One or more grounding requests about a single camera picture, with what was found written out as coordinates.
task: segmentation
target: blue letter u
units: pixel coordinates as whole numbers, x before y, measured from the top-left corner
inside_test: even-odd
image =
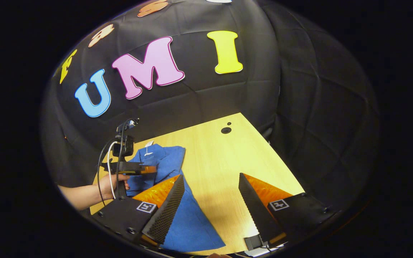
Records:
[[[94,105],[87,94],[87,84],[84,83],[77,90],[74,96],[79,100],[82,109],[91,118],[101,116],[109,108],[111,104],[111,95],[105,80],[103,79],[104,69],[98,70],[90,77],[90,82],[95,83],[95,86],[100,93],[101,101],[98,105]]]

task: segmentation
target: letter m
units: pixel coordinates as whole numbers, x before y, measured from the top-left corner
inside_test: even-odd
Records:
[[[157,73],[156,84],[159,86],[169,85],[184,78],[184,72],[178,70],[170,50],[172,41],[172,37],[163,37],[149,43],[143,63],[129,54],[124,54],[113,62],[113,68],[119,71],[127,90],[126,98],[134,99],[143,92],[134,80],[146,89],[152,89],[154,69]]]

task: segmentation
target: table surface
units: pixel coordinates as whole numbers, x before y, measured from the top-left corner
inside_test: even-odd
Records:
[[[221,129],[224,127],[230,127],[231,132],[223,134]],[[134,154],[151,140],[162,147],[186,148],[181,167],[184,177],[205,216],[226,244],[222,248],[189,254],[246,251],[244,238],[258,234],[238,189],[240,173],[292,195],[304,192],[278,154],[241,113],[135,143]],[[108,176],[108,172],[100,167],[100,178],[104,176]],[[96,204],[90,212],[94,214],[102,207],[102,203]]]

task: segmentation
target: blue cloth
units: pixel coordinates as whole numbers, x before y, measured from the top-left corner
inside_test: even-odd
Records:
[[[128,180],[130,190],[127,191],[127,195],[135,196],[160,181],[182,175],[181,165],[185,151],[185,148],[179,146],[161,147],[158,144],[148,147],[147,152],[153,153],[147,156],[144,156],[146,148],[138,150],[135,157],[129,161],[157,166],[157,173],[156,175],[131,176]],[[196,252],[224,247],[223,240],[192,195],[186,179],[184,179],[184,185],[184,195],[165,237],[165,242],[160,247],[177,252]]]

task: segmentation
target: human hand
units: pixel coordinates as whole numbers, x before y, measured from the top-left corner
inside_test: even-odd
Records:
[[[127,180],[130,178],[129,175],[122,175],[119,174],[119,181],[124,181],[125,182],[125,190],[130,189],[128,186]],[[117,187],[117,180],[116,180],[116,175],[111,175],[111,180],[113,181],[113,188],[116,189]],[[109,176],[104,176],[103,178],[100,179],[100,189],[101,189],[101,194],[103,195],[103,199],[109,200],[113,199],[113,193],[111,192],[111,186],[109,183]]]
[[[230,256],[223,254],[223,255],[219,255],[217,253],[212,253],[210,254],[210,256],[208,256],[207,258],[231,258]]]

